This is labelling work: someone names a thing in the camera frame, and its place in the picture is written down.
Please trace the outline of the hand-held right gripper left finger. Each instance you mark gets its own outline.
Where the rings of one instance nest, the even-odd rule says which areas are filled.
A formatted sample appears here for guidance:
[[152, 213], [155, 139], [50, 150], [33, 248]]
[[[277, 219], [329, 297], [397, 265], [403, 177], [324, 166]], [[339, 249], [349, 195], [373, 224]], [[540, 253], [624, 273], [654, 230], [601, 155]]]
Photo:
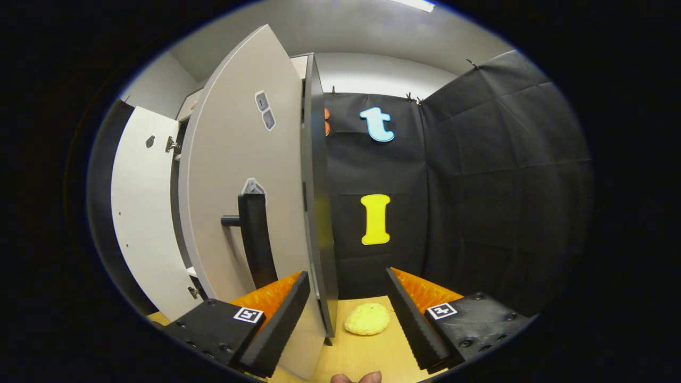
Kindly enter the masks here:
[[300, 271], [229, 303], [207, 299], [161, 330], [218, 364], [270, 378], [309, 294], [308, 272]]

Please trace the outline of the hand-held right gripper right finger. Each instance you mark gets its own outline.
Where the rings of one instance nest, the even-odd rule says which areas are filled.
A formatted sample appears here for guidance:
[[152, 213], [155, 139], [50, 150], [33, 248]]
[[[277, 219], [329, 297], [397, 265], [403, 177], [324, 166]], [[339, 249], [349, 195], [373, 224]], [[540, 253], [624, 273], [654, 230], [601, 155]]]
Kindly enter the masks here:
[[487, 293], [467, 296], [388, 267], [387, 296], [419, 369], [438, 373], [497, 349], [535, 319]]

